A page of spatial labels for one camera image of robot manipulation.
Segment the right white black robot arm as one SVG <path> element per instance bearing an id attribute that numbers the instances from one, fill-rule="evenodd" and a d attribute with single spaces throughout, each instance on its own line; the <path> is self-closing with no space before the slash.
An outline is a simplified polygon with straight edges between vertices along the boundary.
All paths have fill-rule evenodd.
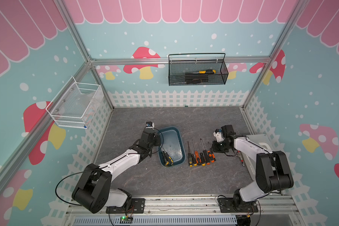
<path id="1" fill-rule="evenodd" d="M 225 125 L 216 129 L 213 135 L 216 138 L 212 143 L 213 152 L 241 152 L 255 165 L 255 180 L 237 189 L 233 195 L 232 206 L 235 209 L 253 205 L 272 192 L 280 193 L 293 187 L 294 180 L 286 154 L 273 150 L 265 134 L 238 136 L 232 125 Z"/>

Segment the black red screwdriver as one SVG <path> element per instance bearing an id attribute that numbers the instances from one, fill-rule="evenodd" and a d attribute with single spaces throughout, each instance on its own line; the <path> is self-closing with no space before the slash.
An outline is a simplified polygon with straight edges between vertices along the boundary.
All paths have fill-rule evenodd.
<path id="1" fill-rule="evenodd" d="M 194 141 L 192 141 L 192 143 L 193 143 L 194 150 L 195 150 L 195 162 L 196 162 L 196 164 L 197 164 L 198 166 L 200 166 L 200 165 L 202 164 L 202 162 L 201 162 L 199 153 L 198 153 L 198 151 L 197 151 L 197 149 L 196 149 L 196 146 L 195 146 Z"/>

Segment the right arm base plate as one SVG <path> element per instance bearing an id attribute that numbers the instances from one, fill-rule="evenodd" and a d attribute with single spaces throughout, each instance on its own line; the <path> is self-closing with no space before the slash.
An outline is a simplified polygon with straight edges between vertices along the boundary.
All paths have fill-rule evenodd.
<path id="1" fill-rule="evenodd" d="M 220 196 L 217 198 L 221 213 L 235 213 L 235 214 L 253 214 L 259 212 L 258 206 L 255 202 L 242 202 L 234 198 L 227 198 Z"/>

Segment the teal plastic storage box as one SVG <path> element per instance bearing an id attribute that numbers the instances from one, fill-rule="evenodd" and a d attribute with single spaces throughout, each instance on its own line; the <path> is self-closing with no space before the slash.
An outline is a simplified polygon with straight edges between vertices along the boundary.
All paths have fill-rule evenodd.
<path id="1" fill-rule="evenodd" d="M 186 154 L 182 142 L 180 131 L 176 127 L 167 127 L 160 130 L 161 145 L 169 157 L 172 158 L 173 164 L 166 165 L 162 151 L 158 149 L 160 163 L 164 167 L 177 166 L 185 162 Z"/>

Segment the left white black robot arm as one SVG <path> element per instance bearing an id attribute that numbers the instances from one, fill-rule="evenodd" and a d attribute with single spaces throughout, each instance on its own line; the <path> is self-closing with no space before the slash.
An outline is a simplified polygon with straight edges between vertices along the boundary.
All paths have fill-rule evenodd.
<path id="1" fill-rule="evenodd" d="M 58 186 L 55 188 L 55 195 L 62 202 L 82 206 L 91 213 L 98 213 L 104 207 L 130 211 L 133 206 L 132 195 L 123 189 L 111 189 L 111 183 L 130 167 L 152 156 L 152 149 L 162 144 L 162 138 L 163 135 L 154 127 L 154 123 L 148 121 L 141 138 L 123 154 L 100 165 L 91 163 L 78 173 L 81 176 L 72 192 L 72 200 L 76 203 L 61 198 L 57 191 Z"/>

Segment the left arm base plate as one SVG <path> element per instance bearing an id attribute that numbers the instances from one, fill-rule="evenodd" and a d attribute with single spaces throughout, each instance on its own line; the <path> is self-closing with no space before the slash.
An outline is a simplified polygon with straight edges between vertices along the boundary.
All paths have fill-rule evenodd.
<path id="1" fill-rule="evenodd" d="M 132 198 L 129 201 L 126 201 L 125 204 L 121 207 L 107 207 L 107 214 L 132 214 L 132 213 L 144 213 L 145 207 L 145 199 L 144 198 Z"/>

